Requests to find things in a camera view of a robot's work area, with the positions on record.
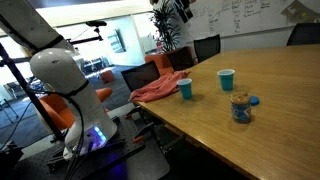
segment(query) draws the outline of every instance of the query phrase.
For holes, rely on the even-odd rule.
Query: plastic cup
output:
[[[233,69],[223,69],[218,71],[220,84],[223,91],[231,91],[233,89],[233,76],[235,71]]]
[[[192,98],[191,82],[192,80],[189,78],[181,79],[177,82],[183,99],[187,100]]]

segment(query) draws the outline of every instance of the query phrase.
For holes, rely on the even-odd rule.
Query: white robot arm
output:
[[[84,144],[81,153],[103,147],[116,133],[117,126],[105,113],[93,87],[88,84],[79,67],[82,58],[74,47],[58,34],[26,0],[0,0],[0,28],[13,40],[35,54],[31,71],[56,92],[69,94],[83,114]],[[65,138],[64,158],[69,160],[81,135],[78,111],[68,101],[75,123]]]

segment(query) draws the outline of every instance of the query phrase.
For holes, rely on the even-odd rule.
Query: potted plant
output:
[[[158,29],[153,36],[155,41],[161,43],[162,49],[165,52],[172,51],[177,48],[180,38],[180,29],[174,24],[177,20],[176,14],[170,0],[164,0],[159,9],[153,9],[153,16],[150,21]]]

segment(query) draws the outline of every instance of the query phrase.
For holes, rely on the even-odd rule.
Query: pink cloth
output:
[[[169,96],[170,94],[179,91],[177,82],[180,79],[186,78],[189,73],[190,72],[186,71],[167,73],[143,88],[134,90],[131,93],[130,99],[134,101],[150,102]]]

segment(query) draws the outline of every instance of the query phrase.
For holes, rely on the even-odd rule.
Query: wooden table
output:
[[[234,90],[259,97],[252,121],[232,120],[217,71],[236,71]],[[259,179],[320,178],[320,45],[230,51],[191,69],[192,100],[180,93],[143,108]]]

